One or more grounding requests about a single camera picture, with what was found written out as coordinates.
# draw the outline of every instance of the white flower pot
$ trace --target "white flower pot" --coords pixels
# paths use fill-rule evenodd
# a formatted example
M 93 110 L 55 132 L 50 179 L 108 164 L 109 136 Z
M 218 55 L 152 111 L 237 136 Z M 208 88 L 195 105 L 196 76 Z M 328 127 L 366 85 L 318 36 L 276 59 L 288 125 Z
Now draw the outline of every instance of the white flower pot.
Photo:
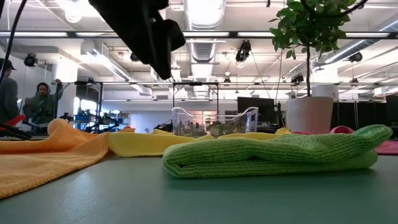
M 286 103 L 287 128 L 312 134 L 330 132 L 333 98 L 323 96 L 291 99 Z

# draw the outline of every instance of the plant stem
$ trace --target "plant stem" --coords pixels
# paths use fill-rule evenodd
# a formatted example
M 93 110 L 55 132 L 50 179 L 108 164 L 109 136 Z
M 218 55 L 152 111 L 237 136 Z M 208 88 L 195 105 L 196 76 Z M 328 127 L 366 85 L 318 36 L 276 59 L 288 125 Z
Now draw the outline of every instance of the plant stem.
M 311 53 L 310 53 L 310 47 L 309 45 L 307 46 L 307 96 L 311 96 L 311 86 L 310 86 L 310 58 L 311 58 Z

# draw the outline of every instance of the green microfiber cloth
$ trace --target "green microfiber cloth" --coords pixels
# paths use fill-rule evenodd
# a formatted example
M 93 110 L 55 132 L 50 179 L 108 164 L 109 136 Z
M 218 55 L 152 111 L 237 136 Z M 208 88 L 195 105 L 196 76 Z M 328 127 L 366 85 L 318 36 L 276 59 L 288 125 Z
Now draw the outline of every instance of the green microfiber cloth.
M 298 174 L 371 167 L 374 148 L 391 136 L 384 125 L 361 128 L 353 134 L 286 134 L 259 141 L 215 139 L 170 146 L 163 165 L 181 178 Z

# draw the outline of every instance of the potted plant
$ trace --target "potted plant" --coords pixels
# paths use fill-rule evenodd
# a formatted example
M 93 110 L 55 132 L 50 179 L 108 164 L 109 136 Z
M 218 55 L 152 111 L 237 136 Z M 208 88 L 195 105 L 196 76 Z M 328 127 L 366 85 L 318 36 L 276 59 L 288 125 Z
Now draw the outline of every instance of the potted plant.
M 349 22 L 349 15 L 342 14 L 355 0 L 287 0 L 273 21 L 278 28 L 271 28 L 275 51 L 288 49 L 286 58 L 296 59 L 296 49 L 307 54 L 307 97 L 287 102 L 287 127 L 291 131 L 306 131 L 314 134 L 328 133 L 333 110 L 333 99 L 310 97 L 311 49 L 322 53 L 338 50 L 337 41 L 346 37 L 339 27 Z

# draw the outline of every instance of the pink cloth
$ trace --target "pink cloth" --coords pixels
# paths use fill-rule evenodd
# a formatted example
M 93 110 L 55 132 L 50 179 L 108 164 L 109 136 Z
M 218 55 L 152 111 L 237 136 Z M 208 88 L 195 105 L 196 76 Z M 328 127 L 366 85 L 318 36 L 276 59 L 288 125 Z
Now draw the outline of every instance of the pink cloth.
M 346 126 L 337 126 L 333 128 L 332 134 L 352 134 L 354 130 Z M 310 134 L 301 131 L 295 131 L 294 134 Z M 379 147 L 375 148 L 379 155 L 398 155 L 398 141 L 384 141 Z

